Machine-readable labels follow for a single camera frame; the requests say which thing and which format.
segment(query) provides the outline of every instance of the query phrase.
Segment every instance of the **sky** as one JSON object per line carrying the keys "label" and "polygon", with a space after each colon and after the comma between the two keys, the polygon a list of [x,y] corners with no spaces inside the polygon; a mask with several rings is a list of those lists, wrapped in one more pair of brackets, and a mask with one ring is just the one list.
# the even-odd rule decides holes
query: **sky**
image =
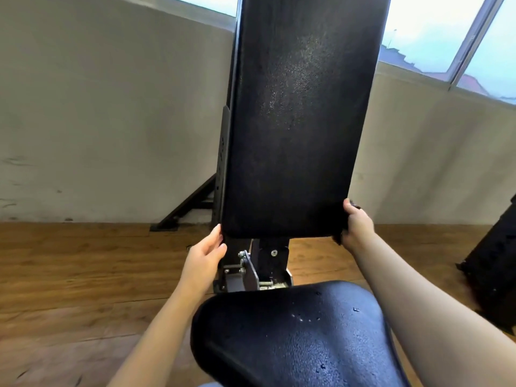
{"label": "sky", "polygon": [[[238,0],[182,0],[230,16]],[[446,72],[484,0],[391,0],[383,44],[423,72]],[[496,97],[516,97],[516,0],[505,0],[466,73]]]}

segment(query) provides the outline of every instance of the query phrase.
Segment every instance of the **hand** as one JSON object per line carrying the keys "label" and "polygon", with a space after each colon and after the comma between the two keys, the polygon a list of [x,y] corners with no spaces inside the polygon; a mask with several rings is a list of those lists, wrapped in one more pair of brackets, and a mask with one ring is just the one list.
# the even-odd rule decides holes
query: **hand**
{"label": "hand", "polygon": [[342,231],[342,244],[349,252],[353,252],[366,239],[375,233],[375,225],[363,209],[354,207],[349,200],[344,200],[344,210],[349,214],[348,230]]}
{"label": "hand", "polygon": [[212,284],[217,265],[228,246],[222,243],[220,224],[203,240],[190,248],[177,288],[196,297],[198,301]]}

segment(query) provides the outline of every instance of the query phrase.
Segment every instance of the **person's left arm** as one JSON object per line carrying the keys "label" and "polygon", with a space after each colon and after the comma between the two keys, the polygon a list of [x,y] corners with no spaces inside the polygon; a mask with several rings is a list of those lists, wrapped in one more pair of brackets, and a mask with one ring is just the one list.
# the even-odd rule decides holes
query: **person's left arm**
{"label": "person's left arm", "polygon": [[172,296],[126,358],[108,387],[165,386],[189,319],[212,283],[226,253],[220,225],[192,246]]}

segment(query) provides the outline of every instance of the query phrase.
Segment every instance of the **forearm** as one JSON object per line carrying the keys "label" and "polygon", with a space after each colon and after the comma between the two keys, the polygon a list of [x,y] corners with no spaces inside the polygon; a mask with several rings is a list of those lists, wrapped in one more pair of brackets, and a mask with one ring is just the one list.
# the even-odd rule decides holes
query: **forearm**
{"label": "forearm", "polygon": [[353,254],[426,387],[516,385],[516,345],[432,285],[378,235]]}
{"label": "forearm", "polygon": [[188,321],[199,300],[178,287],[108,386],[165,386]]}

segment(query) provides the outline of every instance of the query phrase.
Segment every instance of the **person's right arm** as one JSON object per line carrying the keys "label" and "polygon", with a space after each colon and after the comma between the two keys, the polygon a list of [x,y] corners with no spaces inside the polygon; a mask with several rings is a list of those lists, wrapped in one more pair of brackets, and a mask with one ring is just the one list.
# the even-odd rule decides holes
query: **person's right arm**
{"label": "person's right arm", "polygon": [[437,288],[374,231],[369,216],[344,201],[342,235],[390,327],[425,387],[516,386],[516,345]]}

